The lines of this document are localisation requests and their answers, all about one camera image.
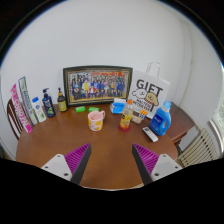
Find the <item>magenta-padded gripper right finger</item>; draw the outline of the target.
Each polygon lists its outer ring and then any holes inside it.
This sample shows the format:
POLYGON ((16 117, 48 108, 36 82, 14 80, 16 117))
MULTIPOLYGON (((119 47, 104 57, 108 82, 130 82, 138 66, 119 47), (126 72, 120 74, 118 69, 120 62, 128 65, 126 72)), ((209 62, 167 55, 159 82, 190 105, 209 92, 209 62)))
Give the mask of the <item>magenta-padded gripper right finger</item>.
POLYGON ((182 169, 167 154, 158 155, 135 143, 132 144, 132 154, 144 185, 148 185, 182 169))

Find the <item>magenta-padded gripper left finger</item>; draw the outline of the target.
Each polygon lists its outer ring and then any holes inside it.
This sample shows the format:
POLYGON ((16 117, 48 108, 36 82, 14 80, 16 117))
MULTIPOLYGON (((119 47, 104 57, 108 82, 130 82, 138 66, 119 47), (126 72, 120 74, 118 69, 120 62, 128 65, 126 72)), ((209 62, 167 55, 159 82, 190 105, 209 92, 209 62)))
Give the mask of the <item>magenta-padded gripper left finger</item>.
POLYGON ((90 155, 91 144, 87 143, 66 155, 56 154, 42 169, 79 185, 90 155))

